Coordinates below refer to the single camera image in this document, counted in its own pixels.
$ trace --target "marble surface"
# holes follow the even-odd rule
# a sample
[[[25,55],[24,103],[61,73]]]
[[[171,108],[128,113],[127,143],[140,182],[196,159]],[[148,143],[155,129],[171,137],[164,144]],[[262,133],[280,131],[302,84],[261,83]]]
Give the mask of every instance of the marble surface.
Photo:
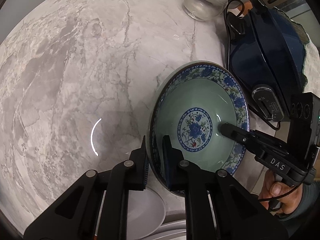
[[[152,98],[174,69],[193,60],[223,65],[222,17],[196,22],[181,4],[46,0],[1,44],[0,208],[19,231],[85,171],[111,169],[140,147]],[[97,156],[90,134],[100,118]],[[245,165],[255,164],[239,167],[243,185]],[[148,184],[168,214],[184,212],[183,198],[153,174]]]

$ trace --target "screw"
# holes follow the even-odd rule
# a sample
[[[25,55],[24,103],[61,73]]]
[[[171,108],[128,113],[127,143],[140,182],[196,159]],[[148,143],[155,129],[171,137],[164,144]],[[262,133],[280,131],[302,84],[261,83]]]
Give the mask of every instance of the screw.
[[[86,176],[87,176],[88,178],[91,178],[91,177],[93,177],[94,175],[96,175],[96,171],[94,171],[94,170],[89,170],[89,171],[87,171],[85,174],[86,174]]]
[[[227,176],[227,171],[225,170],[218,170],[217,174],[220,176],[220,177],[225,177]]]
[[[124,162],[124,166],[126,166],[126,167],[131,167],[132,165],[134,165],[134,162],[131,161],[131,160],[126,160],[126,161]]]
[[[182,161],[180,161],[180,166],[182,166],[182,167],[187,167],[187,166],[189,166],[189,162],[188,161],[186,161],[186,160],[182,160]]]

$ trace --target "dark sleeve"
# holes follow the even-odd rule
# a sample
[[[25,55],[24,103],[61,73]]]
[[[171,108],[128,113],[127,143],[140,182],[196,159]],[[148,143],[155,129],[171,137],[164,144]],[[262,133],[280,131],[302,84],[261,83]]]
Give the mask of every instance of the dark sleeve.
[[[278,218],[287,228],[289,237],[299,228],[303,220],[307,217],[310,209],[315,204],[320,193],[320,182],[311,185],[303,185],[302,198],[299,206],[291,214],[279,214]]]

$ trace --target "bowl rim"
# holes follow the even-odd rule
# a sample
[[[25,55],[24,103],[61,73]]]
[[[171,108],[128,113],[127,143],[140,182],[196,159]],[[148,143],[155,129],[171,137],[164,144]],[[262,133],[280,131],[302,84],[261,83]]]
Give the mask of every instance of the bowl rim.
[[[164,186],[166,189],[166,182],[164,180],[164,178],[162,176],[159,176],[158,173],[156,172],[156,168],[154,167],[154,157],[153,154],[151,153],[151,143],[152,140],[150,140],[151,136],[152,136],[152,128],[153,128],[153,119],[155,118],[155,114],[156,114],[156,107],[159,104],[159,101],[161,99],[161,96],[163,93],[165,93],[167,87],[169,87],[170,83],[173,81],[173,79],[179,75],[182,71],[184,71],[187,68],[193,67],[195,65],[212,65],[215,66],[217,68],[220,68],[221,70],[225,71],[228,75],[230,75],[236,82],[236,84],[238,85],[238,87],[240,88],[240,93],[244,99],[244,106],[245,106],[245,111],[246,111],[246,115],[247,115],[247,122],[248,122],[248,130],[250,130],[250,115],[249,115],[249,111],[248,111],[248,106],[247,106],[247,100],[245,98],[244,93],[242,92],[242,88],[239,84],[239,82],[237,81],[237,79],[230,73],[230,71],[228,71],[227,69],[225,69],[224,67],[222,67],[221,65],[211,62],[211,61],[205,61],[205,60],[197,60],[197,61],[192,61],[192,62],[188,62],[182,66],[180,66],[179,68],[177,68],[176,70],[174,70],[161,84],[161,86],[159,87],[159,89],[157,90],[157,93],[154,96],[154,101],[153,101],[153,109],[152,112],[150,114],[150,118],[149,118],[149,123],[148,123],[148,131],[147,131],[147,136],[146,136],[146,152],[147,152],[147,156],[149,159],[149,165],[151,166],[151,169],[154,173],[154,175],[156,176],[157,180],[162,184],[162,186]],[[232,175],[235,173],[235,171],[237,170],[237,168],[239,167],[240,163],[243,160],[243,156],[244,156],[244,152],[245,150],[242,152],[241,157],[238,161],[238,163],[236,164],[234,171],[232,173]],[[180,193],[180,192],[173,192],[174,194],[178,195],[178,196],[182,196],[184,197],[184,194]]]

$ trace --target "green ceramic bowl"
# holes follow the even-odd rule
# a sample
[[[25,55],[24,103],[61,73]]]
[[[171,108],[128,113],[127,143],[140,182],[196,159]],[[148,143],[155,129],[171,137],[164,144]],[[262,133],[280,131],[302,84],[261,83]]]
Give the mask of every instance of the green ceramic bowl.
[[[164,135],[201,169],[215,172],[222,168],[233,174],[245,147],[222,136],[218,125],[228,122],[249,131],[249,115],[232,75],[212,62],[191,62],[168,77],[160,91],[150,119],[147,152],[162,184]]]

